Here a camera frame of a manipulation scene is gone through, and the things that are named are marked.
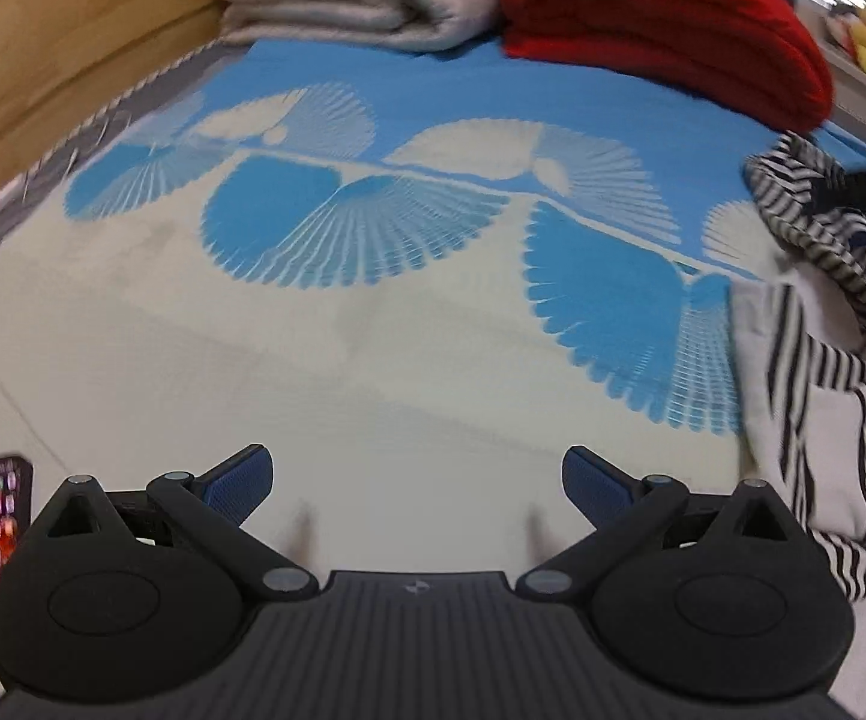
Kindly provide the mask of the white striped hooded sweater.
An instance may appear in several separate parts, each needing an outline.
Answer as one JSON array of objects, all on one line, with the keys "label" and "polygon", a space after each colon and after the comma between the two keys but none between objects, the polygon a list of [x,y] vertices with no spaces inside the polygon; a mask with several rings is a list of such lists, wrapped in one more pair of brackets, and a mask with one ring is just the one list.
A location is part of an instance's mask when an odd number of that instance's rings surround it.
[{"label": "white striped hooded sweater", "polygon": [[853,606],[833,695],[866,718],[866,171],[785,133],[744,179],[794,265],[789,280],[730,294],[745,437]]}]

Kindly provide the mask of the red folded blanket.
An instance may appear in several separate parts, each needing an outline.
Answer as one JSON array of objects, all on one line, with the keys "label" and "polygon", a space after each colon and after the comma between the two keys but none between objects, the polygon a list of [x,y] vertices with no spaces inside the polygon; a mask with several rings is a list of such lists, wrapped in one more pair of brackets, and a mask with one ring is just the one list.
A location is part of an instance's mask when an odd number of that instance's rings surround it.
[{"label": "red folded blanket", "polygon": [[519,59],[686,89],[773,130],[808,133],[835,102],[819,44],[786,0],[501,0]]}]

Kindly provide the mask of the blue white patterned bedsheet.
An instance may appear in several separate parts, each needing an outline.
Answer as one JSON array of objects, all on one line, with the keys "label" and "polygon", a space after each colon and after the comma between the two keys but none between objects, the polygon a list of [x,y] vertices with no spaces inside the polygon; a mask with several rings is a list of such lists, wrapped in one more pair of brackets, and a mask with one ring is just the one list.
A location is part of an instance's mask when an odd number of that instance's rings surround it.
[{"label": "blue white patterned bedsheet", "polygon": [[317,572],[520,574],[586,533],[576,444],[730,491],[730,304],[797,288],[763,224],[760,122],[496,44],[260,43],[176,103],[117,110],[0,241],[0,455],[142,488],[262,444],[257,538]]}]

